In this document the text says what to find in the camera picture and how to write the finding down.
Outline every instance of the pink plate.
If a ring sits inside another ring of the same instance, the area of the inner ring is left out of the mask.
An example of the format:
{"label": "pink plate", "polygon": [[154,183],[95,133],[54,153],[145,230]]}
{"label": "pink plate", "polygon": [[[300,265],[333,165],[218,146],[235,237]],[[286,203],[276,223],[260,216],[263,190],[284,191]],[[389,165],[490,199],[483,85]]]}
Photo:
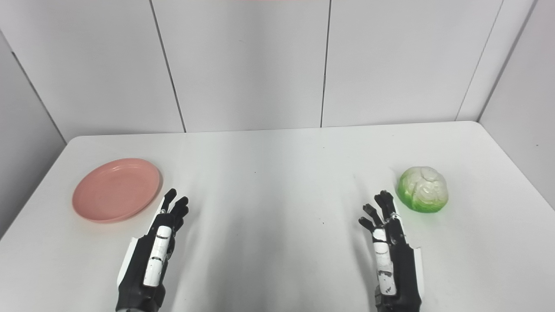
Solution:
{"label": "pink plate", "polygon": [[154,199],[160,187],[158,169],[144,159],[123,158],[103,164],[79,182],[73,209],[99,223],[129,219]]}

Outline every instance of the white wall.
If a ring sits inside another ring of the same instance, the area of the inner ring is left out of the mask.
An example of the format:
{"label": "white wall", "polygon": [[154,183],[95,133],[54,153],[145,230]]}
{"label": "white wall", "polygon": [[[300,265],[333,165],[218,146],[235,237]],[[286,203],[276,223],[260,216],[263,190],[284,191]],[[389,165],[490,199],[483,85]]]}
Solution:
{"label": "white wall", "polygon": [[0,237],[64,146],[0,33]]}
{"label": "white wall", "polygon": [[187,131],[320,126],[329,1],[154,1]]}
{"label": "white wall", "polygon": [[[323,125],[455,120],[502,3],[332,1]],[[516,26],[496,32],[504,45],[486,67],[501,66],[530,1],[503,5]]]}
{"label": "white wall", "polygon": [[183,131],[148,0],[3,0],[0,29],[66,140]]}
{"label": "white wall", "polygon": [[153,0],[179,103],[148,0],[2,0],[0,28],[66,139],[476,120],[532,1]]}
{"label": "white wall", "polygon": [[539,0],[480,119],[555,207],[555,2]]}

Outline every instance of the green cabbage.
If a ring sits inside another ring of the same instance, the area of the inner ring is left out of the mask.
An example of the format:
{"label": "green cabbage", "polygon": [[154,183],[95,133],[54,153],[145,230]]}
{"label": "green cabbage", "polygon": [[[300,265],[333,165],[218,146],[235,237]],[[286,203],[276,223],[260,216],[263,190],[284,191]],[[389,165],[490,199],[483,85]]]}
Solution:
{"label": "green cabbage", "polygon": [[424,213],[440,211],[449,199],[445,178],[431,167],[408,168],[399,180],[397,193],[407,207]]}

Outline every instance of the white table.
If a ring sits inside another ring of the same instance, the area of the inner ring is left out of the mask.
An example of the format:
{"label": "white table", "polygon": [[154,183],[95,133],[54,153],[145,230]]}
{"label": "white table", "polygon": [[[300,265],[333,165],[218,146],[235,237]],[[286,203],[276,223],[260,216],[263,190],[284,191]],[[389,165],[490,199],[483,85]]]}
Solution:
{"label": "white table", "polygon": [[[71,196],[92,169],[140,157],[163,191],[130,220],[95,224]],[[362,205],[413,165],[443,173],[436,214],[397,201],[422,246],[422,312],[549,311],[555,212],[476,123],[73,139],[0,241],[2,311],[113,311],[129,239],[162,193],[190,198],[161,312],[375,311]]]}

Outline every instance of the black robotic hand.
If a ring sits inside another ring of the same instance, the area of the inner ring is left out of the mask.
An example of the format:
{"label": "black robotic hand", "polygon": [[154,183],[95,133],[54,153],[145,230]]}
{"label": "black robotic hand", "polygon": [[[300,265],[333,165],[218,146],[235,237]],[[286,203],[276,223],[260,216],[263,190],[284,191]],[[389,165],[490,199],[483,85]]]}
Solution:
{"label": "black robotic hand", "polygon": [[363,210],[374,223],[365,217],[359,223],[372,233],[380,284],[375,294],[376,307],[379,312],[419,312],[424,295],[420,249],[407,244],[393,196],[383,190],[374,199],[384,220],[366,204]]}
{"label": "black robotic hand", "polygon": [[164,196],[146,235],[133,238],[118,275],[118,312],[157,312],[166,289],[162,284],[168,260],[175,247],[175,233],[189,212],[189,199],[182,197],[170,210],[177,196],[171,189]]}

